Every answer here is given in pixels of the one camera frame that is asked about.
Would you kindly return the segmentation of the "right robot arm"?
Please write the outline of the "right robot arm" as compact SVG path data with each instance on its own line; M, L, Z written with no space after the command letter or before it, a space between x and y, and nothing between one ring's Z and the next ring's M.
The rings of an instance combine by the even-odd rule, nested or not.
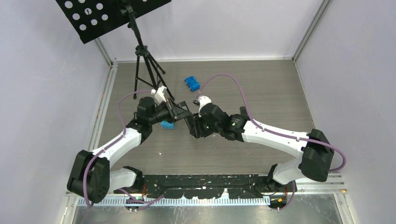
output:
M189 124L190 133L195 138L217 133L230 141L256 143L292 155L293 160L271 167L266 179L271 191L279 191L300 178L327 181L334 150L320 130L305 133L267 126L251 119L245 107L240 108L239 114L228 115L213 103L193 114Z

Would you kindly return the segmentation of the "black remote with buttons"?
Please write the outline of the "black remote with buttons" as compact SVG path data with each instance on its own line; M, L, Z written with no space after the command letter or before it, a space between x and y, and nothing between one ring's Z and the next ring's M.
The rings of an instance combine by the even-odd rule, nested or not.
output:
M188 129L189 129L189 134L190 134L190 129L191 129L192 127L195 127L195 123L194 123L193 120L192 120L192 116L190 116L190 117L188 117L188 118L185 118L184 120L185 120L186 125L187 125L187 127L188 127Z

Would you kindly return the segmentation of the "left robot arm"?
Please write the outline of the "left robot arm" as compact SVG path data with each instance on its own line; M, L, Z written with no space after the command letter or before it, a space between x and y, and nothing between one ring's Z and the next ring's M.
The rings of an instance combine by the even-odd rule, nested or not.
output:
M88 204L99 203L107 193L121 188L140 192L143 187L141 171L129 166L111 171L112 166L128 151L141 145L151 135L154 124L176 122L190 115L184 101L175 103L169 98L156 103L152 97L141 98L133 119L118 136L91 152L77 153L67 190L83 197Z

